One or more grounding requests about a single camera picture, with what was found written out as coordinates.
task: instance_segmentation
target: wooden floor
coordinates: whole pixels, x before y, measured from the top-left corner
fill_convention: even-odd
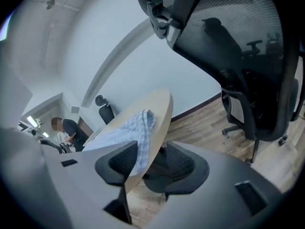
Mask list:
[[[221,99],[170,124],[166,141],[179,141],[216,150],[241,160],[251,158],[254,142],[246,140],[243,131],[224,136],[222,129],[232,126],[226,118]],[[305,158],[305,120],[298,118],[288,129],[284,146],[278,142],[261,142],[253,169],[267,178],[282,192],[289,189]],[[142,228],[153,219],[165,203],[164,194],[151,192],[140,182],[127,194],[132,223]]]

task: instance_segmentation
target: chair armrest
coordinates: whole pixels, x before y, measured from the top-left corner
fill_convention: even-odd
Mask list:
[[[301,88],[301,94],[300,94],[300,100],[297,105],[297,108],[295,112],[293,113],[290,121],[295,121],[299,117],[300,111],[303,106],[303,102],[305,100],[305,53],[301,53],[300,56],[303,58],[303,80],[302,80],[302,88]]]

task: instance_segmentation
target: desk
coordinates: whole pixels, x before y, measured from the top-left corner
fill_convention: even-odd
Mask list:
[[[128,177],[125,182],[126,193],[128,193],[133,187],[135,187],[152,164],[156,157],[164,139],[167,134],[168,127],[171,122],[173,113],[173,97],[170,92],[166,89],[160,89],[151,92],[148,96],[143,99],[135,101],[128,108],[119,113],[111,122],[106,125],[97,136],[115,130],[122,124],[128,121],[135,114],[143,109],[151,110],[156,118],[155,126],[151,134],[151,144],[149,151],[149,162],[147,168],[141,173],[133,177]]]

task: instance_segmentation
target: ceiling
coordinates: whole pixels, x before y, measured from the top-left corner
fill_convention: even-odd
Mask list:
[[[5,54],[11,66],[18,73],[57,68],[64,40],[86,1],[24,0],[8,28]]]

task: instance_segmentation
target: black chair leg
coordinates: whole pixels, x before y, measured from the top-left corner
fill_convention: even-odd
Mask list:
[[[234,125],[232,127],[229,127],[229,128],[225,128],[222,130],[222,133],[223,135],[227,135],[228,132],[231,132],[231,131],[236,131],[236,130],[240,130],[241,128],[237,125]]]
[[[288,139],[288,135],[284,134],[282,138],[278,141],[279,146],[283,146],[286,143],[287,139]]]
[[[256,139],[254,142],[254,150],[253,150],[253,155],[251,159],[246,159],[246,162],[248,164],[252,164],[255,161],[256,155],[257,155],[257,150],[258,150],[258,146],[259,146],[259,140]]]

